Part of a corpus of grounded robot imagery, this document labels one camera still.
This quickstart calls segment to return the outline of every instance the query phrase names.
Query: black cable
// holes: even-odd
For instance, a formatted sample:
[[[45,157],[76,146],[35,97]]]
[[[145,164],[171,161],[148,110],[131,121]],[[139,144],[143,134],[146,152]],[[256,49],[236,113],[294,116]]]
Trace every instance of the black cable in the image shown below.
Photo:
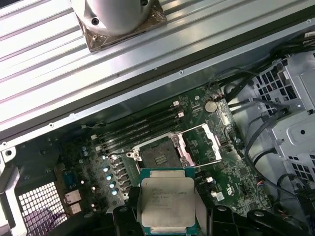
[[[246,148],[245,148],[245,153],[244,153],[244,158],[246,163],[248,164],[248,166],[257,173],[257,175],[268,185],[292,196],[295,197],[295,195],[293,193],[290,193],[289,191],[277,186],[276,184],[274,184],[273,182],[271,182],[269,179],[267,179],[253,164],[250,156],[249,156],[249,151],[251,149],[251,147],[253,146],[254,142],[257,140],[257,138],[259,137],[259,135],[272,123],[274,123],[277,119],[279,119],[280,117],[282,117],[284,115],[284,111],[278,111],[276,112],[268,121],[264,122],[258,129],[257,131],[252,135],[249,143],[247,144]]]
[[[270,102],[270,101],[266,101],[266,100],[263,100],[263,99],[260,99],[260,98],[253,98],[253,100],[254,100],[254,102],[261,102],[261,103],[263,103],[265,105],[268,105],[270,107],[277,108],[278,110],[287,107],[287,106],[284,106],[284,105],[281,105],[281,104],[277,104],[277,103],[274,103],[274,102]]]
[[[246,70],[246,69],[243,69],[243,68],[235,67],[235,66],[234,66],[234,67],[228,68],[228,69],[226,69],[226,70],[220,72],[219,74],[215,75],[214,78],[213,78],[213,79],[210,81],[210,83],[208,84],[208,88],[209,88],[213,83],[217,82],[217,80],[219,80],[222,75],[224,75],[224,74],[226,74],[226,73],[228,73],[228,72],[230,72],[230,71],[232,71],[232,70],[241,71],[242,74],[245,74],[245,75],[248,75],[248,74],[251,74],[251,75],[254,75],[254,76],[257,75],[256,72],[253,72],[253,71],[250,71],[250,70]]]
[[[275,148],[272,148],[272,149],[269,149],[269,150],[266,150],[266,151],[263,151],[261,154],[259,154],[255,160],[253,161],[253,164],[256,165],[257,162],[265,155],[267,154],[270,154],[270,153],[273,153],[273,154],[277,154],[277,151]]]
[[[297,175],[294,175],[294,174],[283,174],[282,176],[279,177],[278,181],[277,181],[277,186],[281,187],[282,185],[282,182],[283,180],[286,178],[286,177],[291,177],[291,178],[296,178],[298,179],[299,181],[301,181],[301,183],[304,185],[304,187],[308,190],[310,190],[311,188],[309,187],[309,185],[307,184],[307,182],[302,179],[301,177],[297,176]],[[281,199],[281,192],[280,191],[277,191],[277,199],[276,199],[276,202],[278,202],[279,200]]]
[[[285,42],[283,44],[280,44],[273,48],[270,51],[270,56],[266,60],[263,61],[263,63],[258,66],[258,68],[254,68],[251,71],[255,73],[259,73],[260,71],[264,71],[268,67],[271,66],[272,61],[280,58],[284,58],[287,55],[295,54],[295,53],[302,53],[302,52],[309,52],[315,50],[315,37],[304,37],[303,35],[300,35],[299,37],[296,37],[288,42]],[[252,80],[252,76],[245,77],[227,96],[226,101],[230,102],[234,97],[236,97],[242,89],[249,83],[249,81]],[[229,83],[233,82],[232,78],[228,79]]]
[[[273,205],[272,205],[272,211],[274,213],[279,213],[277,211],[277,205],[280,203],[280,202],[288,202],[288,201],[292,201],[292,200],[297,200],[296,198],[284,198],[284,199],[279,199],[279,200],[276,200]]]
[[[228,107],[229,108],[238,107],[238,106],[242,106],[242,105],[248,104],[250,102],[251,101],[249,99],[246,99],[246,100],[241,101],[241,102],[230,104],[230,105],[228,105]],[[263,99],[260,99],[260,98],[253,98],[253,102],[261,102],[261,103],[263,103],[265,105],[268,105],[270,107],[277,108],[278,110],[287,107],[287,106],[284,106],[284,105],[281,105],[281,104],[277,104],[277,103],[274,103],[274,102],[270,102],[270,101],[266,101],[266,100],[263,100]]]
[[[257,72],[257,74],[260,71],[264,71],[268,69],[271,65],[273,60],[270,58],[267,58],[263,60],[261,63],[258,64],[258,66],[252,70],[254,72]],[[243,88],[252,80],[252,75],[245,77],[232,91],[225,97],[226,102],[229,103],[233,98],[235,98],[242,90]]]
[[[241,102],[237,102],[237,103],[233,103],[233,104],[230,104],[228,105],[229,108],[232,108],[232,107],[238,107],[238,106],[242,106],[244,104],[247,104],[247,103],[250,103],[251,101],[249,99],[246,99],[244,101],[241,101]]]
[[[311,190],[310,186],[307,184],[307,182],[302,179],[301,177],[299,176],[296,176],[294,174],[283,174],[282,176],[279,177],[278,181],[277,181],[277,186],[281,187],[282,185],[282,182],[283,180],[286,178],[286,177],[292,177],[292,178],[296,178],[298,179],[299,181],[301,181],[301,183],[304,185],[304,187],[308,190]],[[280,204],[281,202],[281,192],[279,190],[277,190],[277,198],[276,198],[276,201],[274,202],[273,206],[272,206],[272,209],[273,209],[273,212],[274,213],[277,213],[277,205]]]

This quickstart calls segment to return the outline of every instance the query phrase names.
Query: cable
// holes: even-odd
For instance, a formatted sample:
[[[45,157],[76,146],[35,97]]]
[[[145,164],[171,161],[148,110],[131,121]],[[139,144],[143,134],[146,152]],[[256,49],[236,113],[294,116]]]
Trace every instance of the cable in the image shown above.
[[[265,59],[260,65],[254,69],[252,72],[259,74],[259,71],[264,71],[271,66],[272,62],[276,59],[285,58],[287,55],[309,52],[315,50],[315,37],[305,37],[304,34],[280,44],[270,51],[270,56]],[[239,75],[235,75],[235,80],[239,79]],[[245,77],[229,94],[226,95],[226,101],[229,103],[234,97],[236,97],[242,89],[252,80],[252,76]],[[228,78],[228,83],[233,82],[233,78]]]
[[[246,163],[248,164],[248,166],[257,173],[257,175],[264,180],[264,182],[292,197],[295,197],[295,195],[293,193],[290,193],[289,191],[277,186],[276,184],[274,184],[273,182],[271,182],[269,179],[267,179],[253,164],[250,156],[249,156],[249,151],[251,149],[251,147],[253,146],[254,142],[257,140],[257,138],[259,137],[259,135],[272,123],[274,123],[277,119],[279,119],[280,117],[282,117],[284,115],[284,111],[278,111],[276,112],[269,120],[267,120],[266,122],[264,122],[258,129],[257,131],[252,135],[249,143],[247,144],[246,148],[245,148],[245,153],[244,153],[244,158]]]
[[[220,79],[220,77],[224,74],[226,74],[227,72],[230,72],[230,71],[233,71],[233,70],[238,70],[238,71],[241,71],[243,72],[244,74],[251,74],[251,75],[257,75],[256,72],[253,72],[253,71],[250,71],[250,70],[246,70],[246,69],[243,69],[243,68],[240,68],[240,67],[231,67],[231,68],[228,68],[222,72],[220,72],[219,74],[215,75],[213,77],[213,79],[211,80],[211,82],[208,84],[207,88],[209,88],[213,83],[215,83],[217,80]]]
[[[244,104],[248,104],[250,103],[251,101],[249,99],[246,99],[244,101],[241,101],[241,102],[238,102],[238,103],[233,103],[231,105],[228,105],[229,108],[232,108],[232,107],[238,107],[238,106],[242,106]]]
[[[262,116],[259,116],[259,117],[256,117],[255,119],[253,119],[252,121],[250,121],[248,123],[248,126],[247,126],[247,129],[246,129],[246,132],[245,132],[245,139],[247,140],[247,137],[248,137],[248,134],[249,134],[249,130],[250,130],[250,127],[253,123],[255,123],[256,121],[260,120],[262,118]]]
[[[284,199],[279,199],[279,200],[276,200],[274,202],[274,204],[272,205],[272,211],[274,213],[277,213],[279,214],[279,211],[277,211],[277,205],[280,203],[280,202],[288,202],[288,201],[292,201],[292,200],[297,200],[296,198],[284,198]]]
[[[266,100],[263,100],[263,99],[260,99],[260,98],[253,98],[253,100],[254,100],[254,102],[261,102],[261,103],[263,103],[265,105],[268,105],[270,107],[277,108],[278,110],[287,107],[287,106],[284,106],[284,105],[281,105],[281,104],[277,104],[277,103],[274,103],[274,102],[270,102],[270,101],[266,101]]]
[[[269,149],[269,150],[266,150],[266,151],[263,151],[261,154],[259,154],[256,159],[253,161],[253,164],[256,165],[257,162],[265,155],[267,154],[270,154],[270,153],[274,153],[274,154],[277,154],[277,151],[275,148],[272,148],[272,149]]]
[[[228,107],[229,108],[238,107],[238,106],[241,106],[241,105],[244,105],[244,104],[248,104],[250,102],[251,101],[249,99],[246,99],[246,100],[238,102],[238,103],[230,104],[230,105],[228,105]],[[287,106],[284,106],[284,105],[281,105],[281,104],[277,104],[277,103],[274,103],[274,102],[270,102],[270,101],[266,101],[266,100],[263,100],[263,99],[260,99],[260,98],[253,98],[253,102],[261,102],[261,103],[263,103],[265,105],[277,108],[278,110],[287,107]]]

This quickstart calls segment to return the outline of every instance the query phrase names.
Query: capacitor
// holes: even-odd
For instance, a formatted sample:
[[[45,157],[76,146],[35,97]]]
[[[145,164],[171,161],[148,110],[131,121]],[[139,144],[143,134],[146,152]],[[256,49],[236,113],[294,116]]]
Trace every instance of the capacitor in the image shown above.
[[[103,171],[104,171],[104,172],[108,172],[108,171],[109,171],[109,169],[110,169],[110,167],[109,167],[109,166],[105,166],[105,167],[104,167],[104,169],[103,169]]]
[[[114,181],[114,182],[112,182],[112,183],[109,184],[109,187],[110,187],[110,188],[114,188],[115,185],[116,185],[116,182]]]
[[[113,175],[112,175],[112,174],[106,176],[106,179],[107,179],[107,180],[111,180],[112,178],[113,178]]]
[[[117,189],[117,188],[113,189],[113,190],[112,190],[112,194],[113,194],[114,196],[116,196],[116,195],[118,194],[118,189]]]

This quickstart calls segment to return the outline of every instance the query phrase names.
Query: metal bracket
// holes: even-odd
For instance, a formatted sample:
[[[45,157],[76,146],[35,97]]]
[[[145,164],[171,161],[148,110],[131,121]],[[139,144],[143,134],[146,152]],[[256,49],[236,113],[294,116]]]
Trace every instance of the metal bracket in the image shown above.
[[[16,156],[16,148],[10,147],[8,149],[1,151],[1,154],[2,154],[4,162],[7,163]]]
[[[203,123],[201,125],[195,126],[193,128],[190,128],[188,130],[182,131],[182,132],[172,132],[172,133],[166,133],[163,135],[160,135],[154,139],[150,139],[146,142],[143,142],[141,144],[138,144],[137,146],[134,146],[132,148],[132,151],[128,152],[126,156],[128,158],[133,158],[135,161],[142,161],[141,155],[140,155],[140,148],[148,145],[150,143],[153,143],[157,140],[160,140],[162,138],[168,137],[172,140],[174,147],[177,148],[178,153],[180,154],[180,161],[182,163],[183,168],[185,167],[193,167],[196,164],[193,162],[191,155],[186,151],[186,143],[183,139],[183,134],[186,132],[189,132],[191,130],[195,130],[199,127],[202,127],[207,135],[207,138],[212,141],[212,150],[216,156],[216,160],[222,160],[221,154],[220,154],[220,142],[216,135],[214,135],[208,126],[208,124]]]

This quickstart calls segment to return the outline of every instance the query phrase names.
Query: metal panel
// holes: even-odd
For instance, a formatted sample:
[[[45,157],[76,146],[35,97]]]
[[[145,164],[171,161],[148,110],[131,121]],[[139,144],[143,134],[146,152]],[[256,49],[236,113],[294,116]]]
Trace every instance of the metal panel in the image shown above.
[[[182,73],[175,72],[122,95],[98,102],[97,105],[88,109],[71,113],[65,118],[56,119],[52,123],[46,122],[47,125],[36,127],[33,131],[28,131],[11,139],[4,139],[0,144],[0,150],[6,150],[43,134],[46,135],[41,138],[53,140],[72,133],[81,124],[93,123],[98,120],[111,122],[122,118],[176,94],[201,86],[208,82],[209,77],[213,74],[231,66],[251,64],[264,58],[275,45],[292,38],[295,34],[304,33],[313,26],[315,26],[313,19],[311,23],[300,23],[218,57],[190,66]]]
[[[306,111],[279,120],[270,130],[276,150],[281,156],[296,156],[314,149],[315,116]]]
[[[69,1],[24,0],[1,9],[0,131],[314,4],[160,2],[168,25],[96,54],[86,48]]]

